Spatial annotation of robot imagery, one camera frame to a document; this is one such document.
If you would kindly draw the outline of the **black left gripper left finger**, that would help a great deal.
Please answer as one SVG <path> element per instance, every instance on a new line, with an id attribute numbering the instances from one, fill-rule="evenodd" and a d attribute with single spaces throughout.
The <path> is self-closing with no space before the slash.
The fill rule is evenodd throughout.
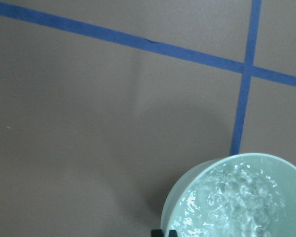
<path id="1" fill-rule="evenodd" d="M 154 229 L 150 232 L 151 237 L 163 237 L 163 231 L 161 229 Z"/>

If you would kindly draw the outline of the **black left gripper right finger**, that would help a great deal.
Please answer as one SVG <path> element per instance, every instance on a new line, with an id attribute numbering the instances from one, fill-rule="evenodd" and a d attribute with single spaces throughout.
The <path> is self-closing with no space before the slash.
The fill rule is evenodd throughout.
<path id="1" fill-rule="evenodd" d="M 168 237 L 177 237 L 176 230 L 170 230 L 169 233 L 168 233 Z"/>

